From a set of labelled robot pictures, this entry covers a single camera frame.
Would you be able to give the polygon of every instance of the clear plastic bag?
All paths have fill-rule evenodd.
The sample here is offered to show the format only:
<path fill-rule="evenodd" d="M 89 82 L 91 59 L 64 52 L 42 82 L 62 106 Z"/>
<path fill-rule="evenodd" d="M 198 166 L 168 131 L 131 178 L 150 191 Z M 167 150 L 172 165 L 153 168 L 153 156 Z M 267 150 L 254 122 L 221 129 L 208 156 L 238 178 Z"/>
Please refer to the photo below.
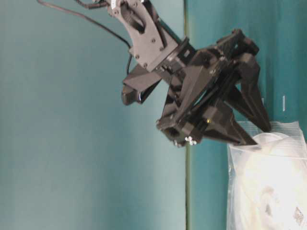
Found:
<path fill-rule="evenodd" d="M 307 149 L 298 122 L 262 133 L 256 146 L 228 145 L 227 230 L 307 230 Z"/>

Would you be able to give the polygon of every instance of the gripper jaw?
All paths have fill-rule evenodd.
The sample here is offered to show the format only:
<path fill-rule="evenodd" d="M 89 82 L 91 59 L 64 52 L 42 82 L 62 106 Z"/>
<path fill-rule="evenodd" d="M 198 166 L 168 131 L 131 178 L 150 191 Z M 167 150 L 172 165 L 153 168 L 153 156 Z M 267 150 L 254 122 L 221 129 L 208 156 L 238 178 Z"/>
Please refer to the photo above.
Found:
<path fill-rule="evenodd" d="M 173 74 L 157 128 L 179 147 L 198 144 L 203 138 L 236 145 L 257 144 L 235 121 L 229 107 L 263 131 L 271 129 L 257 85 L 257 52 L 257 46 L 240 30 L 197 51 L 180 70 L 181 78 Z"/>

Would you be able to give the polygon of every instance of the wire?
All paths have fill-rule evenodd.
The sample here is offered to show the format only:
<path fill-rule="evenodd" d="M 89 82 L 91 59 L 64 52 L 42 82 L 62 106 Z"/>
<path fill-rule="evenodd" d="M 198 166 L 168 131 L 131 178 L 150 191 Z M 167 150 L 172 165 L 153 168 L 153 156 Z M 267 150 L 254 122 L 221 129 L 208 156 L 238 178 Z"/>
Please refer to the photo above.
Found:
<path fill-rule="evenodd" d="M 57 6 L 55 4 L 52 4 L 52 3 L 47 3 L 47 2 L 44 2 L 42 0 L 36 0 L 39 4 L 43 5 L 43 6 L 47 6 L 47 7 L 50 7 L 50 8 L 53 8 L 53 9 L 56 9 L 58 11 L 62 11 L 64 13 L 68 13 L 68 14 L 72 14 L 74 16 L 78 16 L 78 17 L 81 17 L 95 25 L 97 25 L 98 27 L 104 29 L 105 31 L 107 31 L 108 33 L 110 33 L 111 35 L 113 35 L 114 37 L 116 37 L 117 39 L 119 39 L 120 41 L 122 41 L 123 43 L 126 44 L 126 46 L 128 47 L 128 49 L 131 49 L 131 46 L 129 44 L 129 42 L 124 39 L 123 37 L 121 37 L 120 35 L 116 34 L 114 31 L 112 31 L 111 29 L 109 29 L 108 27 L 102 25 L 101 23 L 93 20 L 92 18 L 84 15 L 84 14 L 81 14 L 81 13 L 78 13 L 76 11 L 71 11 L 71 10 L 68 10 L 66 8 L 63 8 L 63 7 L 60 7 L 60 6 Z M 130 64 L 131 64 L 131 60 L 132 60 L 132 55 L 130 54 L 129 55 L 129 59 L 128 59 L 128 64 L 127 64 L 127 68 L 126 68 L 126 71 L 127 71 L 127 74 L 129 74 L 129 68 L 130 68 Z"/>
<path fill-rule="evenodd" d="M 83 6 L 84 8 L 87 8 L 89 10 L 92 10 L 92 9 L 97 9 L 97 8 L 101 8 L 101 7 L 106 7 L 108 6 L 109 4 L 107 2 L 105 2 L 104 0 L 100 0 L 99 2 L 97 3 L 92 3 L 92 4 L 85 4 L 83 3 L 82 1 L 80 0 L 74 0 L 76 3 L 78 3 L 79 5 Z"/>

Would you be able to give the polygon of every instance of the small white label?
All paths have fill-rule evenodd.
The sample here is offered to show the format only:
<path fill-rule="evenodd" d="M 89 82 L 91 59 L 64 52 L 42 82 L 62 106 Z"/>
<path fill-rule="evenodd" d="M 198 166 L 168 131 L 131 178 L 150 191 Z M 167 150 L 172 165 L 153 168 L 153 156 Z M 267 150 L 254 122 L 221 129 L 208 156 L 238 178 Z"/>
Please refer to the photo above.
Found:
<path fill-rule="evenodd" d="M 116 7 L 116 0 L 111 1 L 111 8 L 114 9 Z"/>

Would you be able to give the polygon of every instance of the teal wall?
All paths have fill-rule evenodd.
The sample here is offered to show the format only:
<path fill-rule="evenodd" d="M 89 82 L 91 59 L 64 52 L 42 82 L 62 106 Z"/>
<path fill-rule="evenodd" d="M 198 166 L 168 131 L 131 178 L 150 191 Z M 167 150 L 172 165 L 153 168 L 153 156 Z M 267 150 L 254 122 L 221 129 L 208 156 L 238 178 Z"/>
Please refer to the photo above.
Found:
<path fill-rule="evenodd" d="M 186 0 L 186 4 L 188 36 L 196 48 L 215 43 L 235 28 L 241 28 L 257 43 L 260 87 L 271 120 L 298 120 L 307 135 L 307 2 Z M 204 141 L 192 148 L 190 160 L 191 229 L 225 229 L 225 144 Z"/>
<path fill-rule="evenodd" d="M 128 38 L 105 10 L 53 2 Z M 183 36 L 183 3 L 153 2 Z M 0 229 L 185 229 L 185 150 L 155 128 L 167 87 L 124 107 L 127 58 L 83 19 L 1 1 Z"/>

